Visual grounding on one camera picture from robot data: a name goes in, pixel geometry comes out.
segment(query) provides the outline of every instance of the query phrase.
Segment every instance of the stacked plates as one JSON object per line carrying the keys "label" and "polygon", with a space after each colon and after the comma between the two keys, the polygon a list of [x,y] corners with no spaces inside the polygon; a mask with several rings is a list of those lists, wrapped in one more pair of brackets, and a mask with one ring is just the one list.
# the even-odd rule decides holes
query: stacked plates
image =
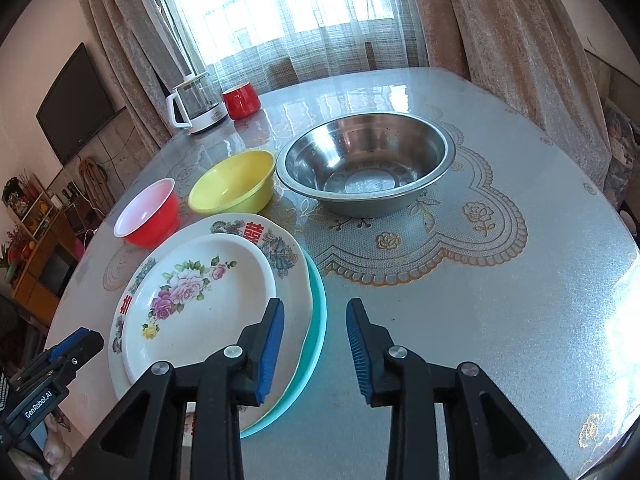
{"label": "stacked plates", "polygon": [[179,367],[235,343],[273,296],[285,307],[278,363],[265,403],[241,410],[242,436],[273,422],[309,380],[326,326],[322,281],[293,237],[267,218],[220,214],[178,231],[142,263],[116,309],[108,359],[118,398],[158,360]]}

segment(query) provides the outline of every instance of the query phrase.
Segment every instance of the pink rose pattern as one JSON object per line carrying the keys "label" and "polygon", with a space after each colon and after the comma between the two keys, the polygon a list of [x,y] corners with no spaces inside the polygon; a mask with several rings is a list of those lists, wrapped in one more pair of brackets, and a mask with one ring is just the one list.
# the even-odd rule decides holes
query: pink rose pattern
{"label": "pink rose pattern", "polygon": [[188,261],[174,265],[172,272],[163,272],[166,284],[160,287],[151,302],[147,322],[142,324],[142,335],[146,339],[155,338],[160,332],[160,320],[182,312],[184,305],[191,300],[204,300],[204,293],[211,290],[212,282],[221,279],[227,270],[237,264],[235,260],[221,263],[216,256],[210,267]]}

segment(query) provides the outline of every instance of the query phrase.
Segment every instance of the white plate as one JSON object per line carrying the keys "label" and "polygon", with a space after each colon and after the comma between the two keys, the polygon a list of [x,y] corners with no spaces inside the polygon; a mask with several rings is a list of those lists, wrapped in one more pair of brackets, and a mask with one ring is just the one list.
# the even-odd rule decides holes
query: white plate
{"label": "white plate", "polygon": [[254,244],[210,234],[181,245],[151,269],[131,301],[122,357],[131,383],[155,362],[203,362],[260,322],[276,283]]}
{"label": "white plate", "polygon": [[223,213],[205,218],[181,229],[153,251],[138,267],[127,284],[116,307],[111,324],[111,335],[107,352],[111,382],[116,396],[121,399],[130,389],[122,359],[122,332],[133,295],[145,276],[167,254],[181,244],[212,232],[242,236],[255,243],[267,257],[276,281],[276,294],[285,309],[285,326],[278,368],[273,378],[269,401],[260,408],[248,407],[240,413],[240,429],[246,430],[258,422],[277,402],[289,385],[300,361],[300,353],[311,320],[313,308],[308,269],[305,257],[293,236],[267,218],[244,213]]}

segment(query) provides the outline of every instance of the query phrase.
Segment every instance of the white kettle base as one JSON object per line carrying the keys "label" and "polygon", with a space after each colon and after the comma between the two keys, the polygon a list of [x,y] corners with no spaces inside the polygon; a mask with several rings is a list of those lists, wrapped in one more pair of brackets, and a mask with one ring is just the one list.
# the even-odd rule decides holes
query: white kettle base
{"label": "white kettle base", "polygon": [[202,115],[190,119],[191,128],[187,131],[190,134],[199,134],[200,132],[207,130],[208,128],[219,123],[228,115],[224,103],[218,103],[211,110],[207,110]]}

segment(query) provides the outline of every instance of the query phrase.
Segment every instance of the red chinese character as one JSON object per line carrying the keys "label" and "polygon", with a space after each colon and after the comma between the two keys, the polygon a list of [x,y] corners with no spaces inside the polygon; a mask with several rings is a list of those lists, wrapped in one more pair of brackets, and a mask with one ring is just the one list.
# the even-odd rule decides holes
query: red chinese character
{"label": "red chinese character", "polygon": [[258,240],[260,240],[260,236],[262,235],[262,231],[264,231],[264,226],[262,224],[249,222],[244,228],[244,234],[242,236],[250,242],[257,244]]}
{"label": "red chinese character", "polygon": [[131,304],[131,296],[126,296],[124,300],[122,300],[122,306],[120,307],[120,313],[126,314],[127,310],[129,310],[129,305]]}

